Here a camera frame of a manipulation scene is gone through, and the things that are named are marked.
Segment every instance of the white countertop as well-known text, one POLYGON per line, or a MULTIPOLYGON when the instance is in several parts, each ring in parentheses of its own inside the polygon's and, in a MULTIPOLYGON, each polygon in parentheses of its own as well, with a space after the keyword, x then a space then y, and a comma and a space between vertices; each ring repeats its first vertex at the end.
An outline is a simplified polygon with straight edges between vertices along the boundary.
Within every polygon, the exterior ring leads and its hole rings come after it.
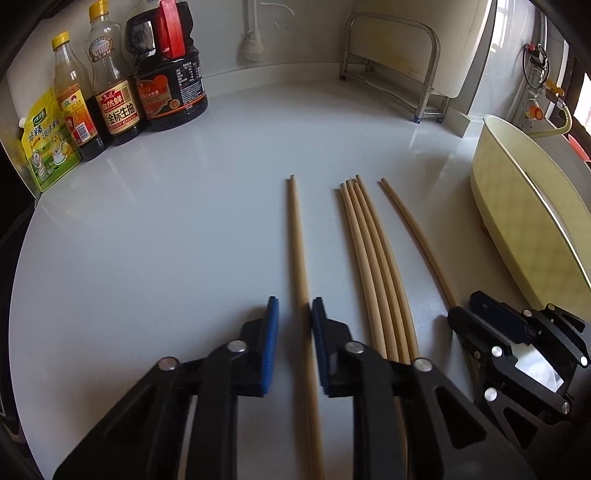
MULTIPOLYGON (((292 309, 287 184, 298 178, 312 297, 369 341, 337 191, 360 174, 388 231, 421 354, 469 380, 433 276, 377 181, 423 227, 463 301, 524 300, 480 228, 469 186, 476 139, 415 125, 349 82, 271 85, 211 99, 195 121, 145 133, 43 194, 12 294, 9 349, 22 426, 46 479, 161 357, 201 358, 280 301, 271 393, 239 399, 238 474, 304 478, 303 383, 292 309)), ((327 479, 352 472, 352 402, 321 397, 327 479)))

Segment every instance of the seasoning packet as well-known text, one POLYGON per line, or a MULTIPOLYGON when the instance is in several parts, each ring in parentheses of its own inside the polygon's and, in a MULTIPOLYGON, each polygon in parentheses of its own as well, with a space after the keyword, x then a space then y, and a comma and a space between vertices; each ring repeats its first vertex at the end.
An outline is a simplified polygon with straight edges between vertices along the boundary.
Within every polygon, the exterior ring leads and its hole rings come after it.
POLYGON ((53 89, 31 107, 24 130, 22 147, 39 189, 44 192, 80 161, 53 89))

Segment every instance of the chopstick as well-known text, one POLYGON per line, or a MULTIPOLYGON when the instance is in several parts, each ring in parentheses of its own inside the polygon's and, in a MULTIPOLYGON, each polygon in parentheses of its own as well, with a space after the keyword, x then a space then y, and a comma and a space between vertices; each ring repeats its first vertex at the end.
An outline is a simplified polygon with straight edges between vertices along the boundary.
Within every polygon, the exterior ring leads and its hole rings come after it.
POLYGON ((310 293, 306 274, 306 254, 301 228, 300 204, 298 201, 295 175, 290 178, 291 243, 297 311, 302 325, 304 374, 306 376, 306 410, 309 437, 309 480, 324 480, 322 434, 318 409, 318 382, 316 380, 316 359, 312 346, 310 326, 310 293))
POLYGON ((392 247, 390 246, 390 242, 386 235, 384 225, 382 224, 382 221, 379 218, 378 211, 376 210, 375 205, 371 200, 371 197, 369 196, 363 181, 361 180, 361 177, 357 175, 356 178, 359 183, 359 187, 361 188, 361 191, 363 192, 363 195, 367 200, 369 211, 371 212, 371 215, 374 219, 379 238, 382 242, 382 246, 384 247, 384 251, 386 253, 386 258, 388 260, 388 266, 390 274, 392 276, 392 281, 394 282, 394 287, 396 293, 398 294, 398 303, 400 305, 400 313, 402 315, 403 329, 407 340, 410 359, 415 360, 420 356, 420 353, 418 350, 417 334, 414 329, 413 316, 410 310, 410 305, 408 304, 406 290, 404 290, 404 284, 402 283, 402 275, 400 274, 400 270, 398 269, 398 263, 396 262, 396 258, 394 257, 394 252, 392 252, 392 247))
POLYGON ((344 183, 340 184, 340 191, 345 202, 345 210, 349 219, 351 236, 361 274, 361 284, 363 285, 363 294, 365 296, 365 305, 368 311, 369 328, 371 330, 373 347, 384 358, 387 357, 386 341, 384 338, 384 329, 379 312, 378 296, 375 290, 374 279, 372 278, 371 268, 369 266, 368 253, 363 244, 363 236, 359 227, 359 222, 355 214, 353 202, 348 188, 344 183))
MULTIPOLYGON (((349 223, 353 233, 353 241, 356 244, 358 260, 361 257, 363 262, 367 260, 369 264, 364 265, 363 270, 365 270, 365 275, 367 275, 367 270, 369 270, 369 274, 373 280, 374 293, 378 300, 378 307, 381 314, 382 330, 387 350, 386 358, 409 364, 410 354, 405 338, 398 296, 396 295, 394 282, 392 281, 384 246, 376 228, 376 221, 368 206, 371 199, 367 191, 364 190, 359 176, 357 176, 357 181, 347 180, 346 187, 341 184, 341 191, 343 192, 343 198, 345 198, 345 206, 347 207, 349 223)), ((410 470, 408 469, 408 443, 404 427, 404 415, 402 413, 401 403, 395 401, 395 404, 401 429, 402 456, 407 461, 406 468, 408 473, 410 470)))
POLYGON ((447 300, 448 307, 452 308, 458 306, 460 304, 460 300, 457 296, 456 291, 452 287, 452 282, 443 270, 443 267, 441 266, 439 260, 435 256, 435 253, 433 252, 431 245, 429 245, 429 242, 427 241, 427 237, 425 237, 425 234, 421 230, 421 227, 414 219, 413 214, 410 213, 404 202, 400 199, 398 194, 394 191, 394 189, 386 179, 382 179, 382 186, 388 197, 392 200, 394 205, 396 205, 396 207, 406 220, 406 223, 408 224, 410 229, 413 231, 413 234, 417 239, 418 243, 421 245, 423 252, 425 253, 425 256, 431 264, 431 268, 435 272, 435 276, 439 280, 441 289, 443 290, 443 294, 445 295, 445 298, 447 300))
POLYGON ((363 216, 365 217, 365 221, 369 229, 371 244, 373 245, 374 251, 377 254, 379 264, 378 276, 381 275, 381 278, 383 279, 385 292, 387 294, 386 300, 388 303, 390 313, 390 328, 392 329, 392 337, 394 338, 394 341, 398 348, 398 359, 389 359, 396 360, 404 364, 410 364, 410 352, 408 350, 408 342, 405 334, 404 322, 402 320, 400 304, 398 303, 398 295, 396 294, 394 281, 392 279, 392 272, 390 272, 390 268, 388 265, 388 258, 386 256, 381 236, 377 228, 379 218, 375 218, 374 215, 372 215, 372 211, 369 207, 369 204, 371 203, 371 198, 369 197, 367 190, 365 190, 365 186, 363 185, 361 178, 357 175, 356 179, 357 182, 353 184, 353 186, 355 188, 355 193, 361 205, 361 210, 363 211, 363 216))
POLYGON ((378 251, 375 248, 373 237, 369 230, 369 222, 367 221, 361 206, 361 201, 359 198, 361 196, 361 192, 359 191, 359 186, 353 181, 347 180, 346 184, 349 191, 349 196, 353 202, 353 209, 355 210, 355 215, 357 216, 359 229, 361 230, 361 236, 363 238, 363 245, 369 260, 369 269, 371 270, 371 276, 374 281, 375 292, 378 299, 379 314, 382 321, 382 330, 384 332, 384 342, 386 343, 386 357, 389 360, 398 362, 400 361, 400 356, 398 353, 394 325, 392 324, 392 315, 390 312, 388 296, 386 294, 386 287, 384 285, 381 267, 378 262, 378 251))

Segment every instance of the metal rack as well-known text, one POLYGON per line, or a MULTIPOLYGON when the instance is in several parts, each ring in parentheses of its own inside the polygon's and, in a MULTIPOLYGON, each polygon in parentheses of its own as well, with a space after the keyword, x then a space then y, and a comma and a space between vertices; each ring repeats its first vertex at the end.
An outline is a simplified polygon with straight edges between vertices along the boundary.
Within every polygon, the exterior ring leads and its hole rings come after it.
POLYGON ((433 93, 433 80, 437 73, 437 66, 439 65, 439 56, 441 53, 441 43, 435 31, 427 25, 409 20, 408 18, 395 17, 394 15, 377 14, 373 12, 354 12, 350 15, 347 20, 345 28, 345 52, 343 55, 343 61, 340 65, 340 78, 346 80, 348 77, 357 78, 363 80, 368 85, 374 88, 382 90, 383 92, 389 93, 394 98, 394 101, 409 110, 414 114, 414 122, 416 124, 421 123, 423 118, 436 118, 438 123, 443 122, 447 106, 449 104, 449 98, 444 97, 441 106, 429 106, 429 99, 433 93), (353 25, 355 21, 360 17, 366 18, 377 18, 379 20, 386 20, 396 23, 402 23, 410 25, 424 30, 431 39, 431 56, 429 58, 429 64, 427 73, 425 74, 425 81, 423 87, 417 98, 416 93, 409 92, 405 89, 393 89, 392 84, 387 80, 380 79, 375 76, 372 72, 372 60, 365 59, 365 71, 364 72, 350 72, 349 71, 349 56, 351 51, 351 35, 353 31, 353 25))

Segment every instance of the cleaning brush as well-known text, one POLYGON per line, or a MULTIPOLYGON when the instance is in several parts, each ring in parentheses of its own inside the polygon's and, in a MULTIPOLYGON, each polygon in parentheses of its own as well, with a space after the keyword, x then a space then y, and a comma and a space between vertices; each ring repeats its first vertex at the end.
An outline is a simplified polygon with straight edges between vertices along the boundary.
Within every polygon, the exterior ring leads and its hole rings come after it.
POLYGON ((242 43, 242 54, 250 61, 261 61, 266 56, 265 44, 262 42, 261 32, 258 29, 258 16, 256 14, 256 0, 251 0, 252 28, 246 34, 242 43))

